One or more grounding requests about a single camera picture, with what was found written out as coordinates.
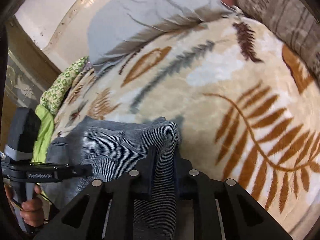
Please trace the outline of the person left hand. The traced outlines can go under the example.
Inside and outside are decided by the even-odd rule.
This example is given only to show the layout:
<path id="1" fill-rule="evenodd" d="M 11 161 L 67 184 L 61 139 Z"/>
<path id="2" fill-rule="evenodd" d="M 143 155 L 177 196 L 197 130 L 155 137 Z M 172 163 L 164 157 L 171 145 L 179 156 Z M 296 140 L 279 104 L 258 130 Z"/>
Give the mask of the person left hand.
<path id="1" fill-rule="evenodd" d="M 41 188 L 39 187 L 39 185 L 35 184 L 35 197 L 22 203 L 20 215 L 23 218 L 24 222 L 26 222 L 26 224 L 28 224 L 29 226 L 39 227 L 44 224 L 43 203 L 42 200 L 37 197 L 40 193 Z"/>

